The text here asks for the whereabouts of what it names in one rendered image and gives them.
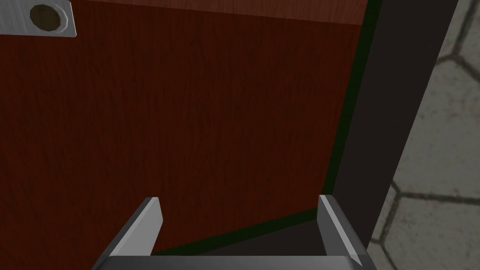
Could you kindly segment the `grey door knob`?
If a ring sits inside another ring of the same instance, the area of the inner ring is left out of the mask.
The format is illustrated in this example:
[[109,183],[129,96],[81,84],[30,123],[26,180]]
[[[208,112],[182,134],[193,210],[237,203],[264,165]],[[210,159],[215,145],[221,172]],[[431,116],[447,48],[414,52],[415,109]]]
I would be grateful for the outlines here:
[[76,37],[70,0],[0,0],[0,35]]

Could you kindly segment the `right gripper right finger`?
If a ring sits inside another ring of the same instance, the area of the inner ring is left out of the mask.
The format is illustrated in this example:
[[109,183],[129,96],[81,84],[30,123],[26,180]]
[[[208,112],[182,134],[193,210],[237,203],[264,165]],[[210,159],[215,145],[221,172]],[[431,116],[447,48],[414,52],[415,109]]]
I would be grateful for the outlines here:
[[326,252],[319,266],[367,266],[368,253],[332,195],[319,195],[316,220]]

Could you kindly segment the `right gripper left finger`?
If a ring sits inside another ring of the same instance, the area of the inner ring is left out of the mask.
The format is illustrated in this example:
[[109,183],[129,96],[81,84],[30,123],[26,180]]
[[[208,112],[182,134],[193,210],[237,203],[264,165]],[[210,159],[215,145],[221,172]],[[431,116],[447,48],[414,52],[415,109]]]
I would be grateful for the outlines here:
[[150,255],[163,223],[158,197],[145,198],[101,257]]

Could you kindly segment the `dark red wooden door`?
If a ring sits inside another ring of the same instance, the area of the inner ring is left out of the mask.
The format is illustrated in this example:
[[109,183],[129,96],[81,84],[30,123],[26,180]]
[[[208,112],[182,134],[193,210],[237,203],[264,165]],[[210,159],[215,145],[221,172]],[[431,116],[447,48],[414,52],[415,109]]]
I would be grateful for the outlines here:
[[71,0],[0,35],[0,270],[90,270],[146,197],[166,250],[311,210],[368,0]]

